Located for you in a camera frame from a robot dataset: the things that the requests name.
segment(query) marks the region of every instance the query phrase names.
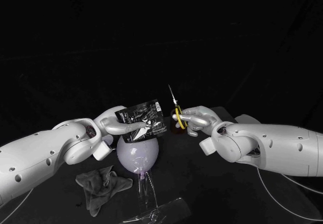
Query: gray cloth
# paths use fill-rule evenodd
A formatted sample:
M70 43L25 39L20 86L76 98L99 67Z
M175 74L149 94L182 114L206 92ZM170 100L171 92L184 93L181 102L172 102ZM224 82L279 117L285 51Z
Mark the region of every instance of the gray cloth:
M79 174L74 179L83 187L86 210L89 210L92 217L97 215L100 206L115 193L132 186L132 180L118 177L110 168L112 166Z

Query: cable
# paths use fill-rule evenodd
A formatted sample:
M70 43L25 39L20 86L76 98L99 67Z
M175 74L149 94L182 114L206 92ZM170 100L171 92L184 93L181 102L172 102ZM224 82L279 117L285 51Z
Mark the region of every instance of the cable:
M24 199L22 199L22 201L21 201L20 205L21 205L21 204L22 204L22 202L25 201L25 199L27 199L27 197L28 197L28 194L27 194L27 196L24 197ZM5 220L8 219L8 217L11 216L12 212L11 212L11 213L9 213L9 215L5 217L5 219L0 222L0 224L2 224L2 223L4 223L4 221L5 221Z
M321 194L323 195L323 192L319 192L319 191L317 191L317 190L314 190L314 189L311 189L311 188L308 188L308 187L305 187L304 185L301 185L298 182L295 182L289 177L286 177L283 174L282 174L282 176L292 182L292 183L295 183L296 185L299 185L301 187L304 187L307 190L311 190L314 193L317 193L317 194Z
M259 179L260 179L260 183L262 183L262 185L263 185L263 181L262 181L262 178L260 178L260 173L259 173L259 169L256 168L256 171L257 171L257 175L259 175ZM266 187L265 187L265 185L263 185L263 188L265 188L265 190L266 190L266 193L269 194L269 196L270 196L270 198L273 199L273 197L272 197L272 195L270 195L270 193L269 193L269 191L268 191L268 189L266 189ZM302 219L307 219L307 220L311 220L311 221L315 221L315 222L323 222L323 219L312 219L312 218L307 218L307 217L302 217L302 216L299 216L299 215L296 215L295 213L292 213L278 202L276 202L276 204L292 214L292 215L295 215L295 216L298 216L299 218L302 218Z

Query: robotic hand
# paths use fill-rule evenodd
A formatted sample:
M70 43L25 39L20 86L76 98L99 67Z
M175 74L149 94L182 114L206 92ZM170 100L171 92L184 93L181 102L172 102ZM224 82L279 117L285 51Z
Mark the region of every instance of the robotic hand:
M43 183L64 162L76 164L90 155L100 161L112 151L103 136L145 127L144 122L118 123L113 112L123 108L108 109L93 120L67 120L0 147L0 206Z
M200 142L206 155L217 151L227 162L244 163L283 175L323 176L323 134L295 126L260 124L247 115L252 122L221 121L204 106L181 113L187 134L197 136L194 131L200 130L210 135Z

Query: black table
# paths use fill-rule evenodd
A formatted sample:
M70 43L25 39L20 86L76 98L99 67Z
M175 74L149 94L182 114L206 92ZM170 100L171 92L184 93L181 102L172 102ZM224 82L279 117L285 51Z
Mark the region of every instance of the black table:
M221 107L211 109L223 121L234 122ZM198 142L206 138L201 132L191 137L170 131L158 138L159 152L151 168L158 205L180 197L191 212L185 223L311 223L292 216L269 198L255 167L229 163L217 153L204 156ZM97 216L90 217L74 177L109 165L118 176L133 180L133 185L115 194ZM263 175L266 181L276 180L278 174ZM136 175L122 167L113 151L102 161L89 157L79 164L63 164L56 175L34 188L5 223L116 224L138 213Z

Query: translucent balloon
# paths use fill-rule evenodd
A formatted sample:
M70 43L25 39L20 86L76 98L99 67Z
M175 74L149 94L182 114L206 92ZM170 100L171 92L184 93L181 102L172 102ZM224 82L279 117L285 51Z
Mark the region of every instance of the translucent balloon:
M125 143L122 137L119 137L116 155L123 168L129 172L139 174L141 179L144 179L144 174L154 165L158 156L157 139Z

